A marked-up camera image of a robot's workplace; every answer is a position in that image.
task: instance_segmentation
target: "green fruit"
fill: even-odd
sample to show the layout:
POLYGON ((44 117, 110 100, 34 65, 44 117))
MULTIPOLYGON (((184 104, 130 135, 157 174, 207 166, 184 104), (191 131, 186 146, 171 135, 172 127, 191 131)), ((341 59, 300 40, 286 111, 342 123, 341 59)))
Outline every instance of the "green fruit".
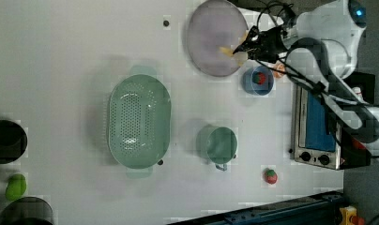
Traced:
POLYGON ((15 174, 8 179, 6 188, 6 199, 16 201, 22 197, 26 191, 26 180, 22 174, 15 174))

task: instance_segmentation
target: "yellow object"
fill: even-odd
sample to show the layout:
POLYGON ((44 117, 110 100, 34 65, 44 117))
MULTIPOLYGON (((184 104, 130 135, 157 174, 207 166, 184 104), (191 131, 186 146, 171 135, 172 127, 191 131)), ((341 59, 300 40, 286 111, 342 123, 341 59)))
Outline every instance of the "yellow object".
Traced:
POLYGON ((356 209, 353 206, 340 208, 342 214, 342 222, 340 225, 355 225, 351 222, 351 217, 356 216, 356 209))
POLYGON ((227 55, 228 57, 233 57, 234 54, 234 50, 230 49, 230 48, 226 48, 226 47, 220 47, 220 52, 227 55))
MULTIPOLYGON (((239 45, 243 43, 243 41, 246 40, 246 37, 248 36, 249 31, 246 31, 245 34, 242 36, 242 38, 239 40, 239 45)), ((227 55, 228 57, 233 57, 234 56, 234 50, 228 47, 219 47, 220 52, 227 55)))

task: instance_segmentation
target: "white table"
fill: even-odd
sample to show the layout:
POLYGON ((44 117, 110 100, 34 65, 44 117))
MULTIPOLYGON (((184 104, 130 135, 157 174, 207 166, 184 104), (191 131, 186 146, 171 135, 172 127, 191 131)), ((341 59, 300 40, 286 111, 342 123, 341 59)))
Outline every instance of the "white table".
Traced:
POLYGON ((29 139, 22 158, 0 166, 0 208, 3 179, 14 172, 60 225, 164 224, 342 188, 343 172, 290 159, 288 80, 256 97, 240 85, 245 67, 227 78, 194 68, 182 32, 199 4, 0 0, 0 118, 20 121, 29 139), (173 109, 164 165, 133 180, 111 156, 105 128, 108 96, 136 64, 157 68, 173 109), (237 134, 238 158, 227 172, 195 154, 194 138, 209 123, 237 134), (279 175, 275 186, 262 180, 268 166, 279 175))

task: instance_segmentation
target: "food item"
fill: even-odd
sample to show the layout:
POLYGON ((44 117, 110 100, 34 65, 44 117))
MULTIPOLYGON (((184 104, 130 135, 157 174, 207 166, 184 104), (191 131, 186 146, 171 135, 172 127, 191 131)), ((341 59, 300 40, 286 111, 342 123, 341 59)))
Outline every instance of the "food item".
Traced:
POLYGON ((266 81, 266 75, 264 73, 259 72, 255 76, 253 76, 253 80, 252 81, 254 83, 262 85, 266 81))
POLYGON ((278 176, 274 170, 267 170, 265 172, 265 181, 268 184, 274 185, 275 183, 277 183, 277 180, 278 180, 278 176))
POLYGON ((22 174, 15 174, 8 179, 6 188, 6 199, 16 201, 22 197, 26 191, 26 180, 22 174))
MULTIPOLYGON (((245 34, 239 40, 239 45, 242 44, 246 40, 248 33, 249 33, 249 31, 245 32, 245 34)), ((221 53, 227 55, 228 57, 233 57, 240 67, 242 67, 242 65, 248 60, 248 54, 246 52, 237 52, 234 55, 234 50, 232 50, 231 48, 219 47, 219 50, 221 53)))
MULTIPOLYGON (((276 69, 276 70, 278 70, 278 71, 286 72, 285 65, 282 64, 282 63, 277 63, 277 64, 274 66, 274 69, 276 69)), ((279 78, 283 77, 285 74, 273 70, 272 75, 274 75, 275 78, 279 79, 279 78)))

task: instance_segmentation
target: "small bowl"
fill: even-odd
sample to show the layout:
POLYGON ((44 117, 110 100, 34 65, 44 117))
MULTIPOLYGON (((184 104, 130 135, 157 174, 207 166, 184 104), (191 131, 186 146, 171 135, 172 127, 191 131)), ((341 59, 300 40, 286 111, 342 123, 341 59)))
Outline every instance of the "small bowl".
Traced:
POLYGON ((247 93, 265 96, 271 92, 274 86, 274 76, 267 67, 260 66, 251 68, 243 75, 242 84, 247 93))

